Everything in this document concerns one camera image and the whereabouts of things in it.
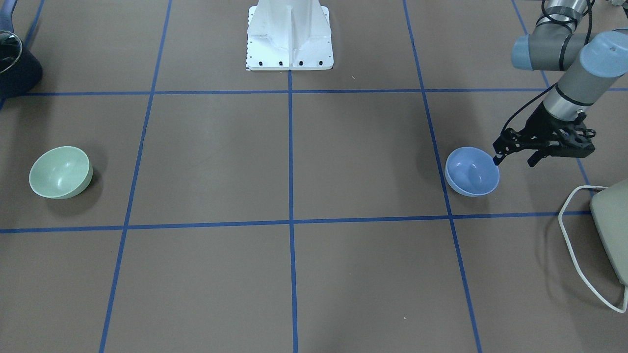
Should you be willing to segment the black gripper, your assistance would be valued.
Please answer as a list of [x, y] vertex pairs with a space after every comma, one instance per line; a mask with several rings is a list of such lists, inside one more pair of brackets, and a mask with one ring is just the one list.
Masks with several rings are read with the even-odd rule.
[[544, 103], [532, 112], [521, 130], [502, 130], [493, 142], [493, 163], [498, 166], [505, 158], [522, 149], [535, 150], [527, 159], [528, 166], [533, 168], [540, 161], [551, 156], [552, 147], [573, 141], [574, 129], [568, 122], [557, 119]]

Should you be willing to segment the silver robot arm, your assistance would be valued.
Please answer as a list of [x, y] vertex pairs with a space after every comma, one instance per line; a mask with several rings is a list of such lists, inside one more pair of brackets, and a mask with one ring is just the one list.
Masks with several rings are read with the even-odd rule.
[[577, 33], [584, 17], [592, 23], [590, 0], [544, 0], [534, 30], [516, 40], [512, 65], [520, 70], [561, 72], [537, 96], [540, 105], [520, 130], [505, 123], [493, 142], [495, 165], [531, 150], [528, 165], [547, 157], [585, 158], [594, 152], [596, 132], [586, 127], [587, 110], [628, 71], [627, 29]]

